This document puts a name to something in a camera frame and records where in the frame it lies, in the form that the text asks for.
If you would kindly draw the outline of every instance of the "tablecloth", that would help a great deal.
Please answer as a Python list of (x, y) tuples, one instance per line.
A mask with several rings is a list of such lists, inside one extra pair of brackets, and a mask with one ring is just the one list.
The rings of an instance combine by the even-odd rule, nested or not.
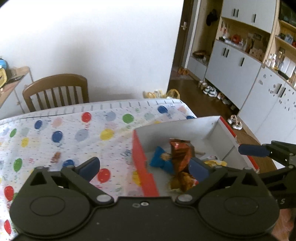
[[(158, 99), (74, 105), (0, 121), (0, 240), (16, 235), (9, 208), (35, 167), (56, 171), (97, 156), (101, 168), (91, 184), (114, 198), (141, 196), (133, 129), (194, 117), (182, 101)], [(51, 160), (56, 152), (58, 163)]]

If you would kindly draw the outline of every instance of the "cabinet handle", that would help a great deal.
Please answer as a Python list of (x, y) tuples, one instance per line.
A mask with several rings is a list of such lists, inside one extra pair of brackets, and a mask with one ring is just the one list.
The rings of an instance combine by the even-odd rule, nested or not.
[[(285, 90), (286, 90), (286, 88), (284, 89), (283, 93), (281, 94), (281, 97), (283, 97), (283, 94), (285, 93)], [(280, 97), (280, 98), (281, 98), (281, 97)]]
[(241, 67), (242, 67), (243, 63), (244, 63), (244, 58), (242, 59)]
[(279, 86), (279, 89), (278, 89), (278, 91), (276, 92), (276, 94), (278, 94), (279, 93), (279, 90), (281, 89), (281, 84), (280, 84), (280, 86)]

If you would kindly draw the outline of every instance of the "box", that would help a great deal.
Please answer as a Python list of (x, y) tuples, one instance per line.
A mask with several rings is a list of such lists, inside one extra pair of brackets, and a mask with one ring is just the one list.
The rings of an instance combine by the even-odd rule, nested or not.
[(190, 140), (195, 150), (214, 155), (227, 162), (228, 167), (243, 169), (259, 166), (252, 157), (239, 154), (235, 133), (220, 116), (209, 116), (142, 126), (133, 131), (133, 161), (145, 196), (171, 196), (168, 183), (172, 178), (149, 163), (157, 146), (171, 153), (169, 139)]

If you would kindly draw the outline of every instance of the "wooden chair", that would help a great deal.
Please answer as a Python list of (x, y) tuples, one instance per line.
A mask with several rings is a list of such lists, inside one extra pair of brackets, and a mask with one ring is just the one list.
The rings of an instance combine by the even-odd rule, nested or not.
[[(44, 107), (39, 95), (40, 92), (43, 92), (44, 94), (46, 106), (48, 109), (53, 107), (58, 107), (57, 99), (54, 93), (54, 88), (58, 88), (61, 105), (65, 106), (65, 101), (64, 101), (64, 97), (61, 89), (61, 87), (63, 86), (66, 87), (66, 96), (67, 96), (67, 101), (69, 105), (72, 105), (69, 86), (73, 86), (75, 104), (79, 104), (76, 87), (81, 87), (83, 103), (89, 103), (87, 79), (85, 77), (77, 74), (57, 74), (57, 75), (53, 75), (53, 76), (49, 76), (49, 77), (45, 77), (40, 80), (37, 80), (34, 83), (30, 84), (26, 89), (24, 89), (22, 94), (30, 112), (36, 111), (36, 108), (34, 107), (34, 104), (31, 99), (31, 96), (33, 95), (37, 96), (40, 109), (44, 110)], [(46, 92), (46, 90), (51, 90), (54, 106), (50, 105), (50, 101), (47, 95), (48, 92)]]

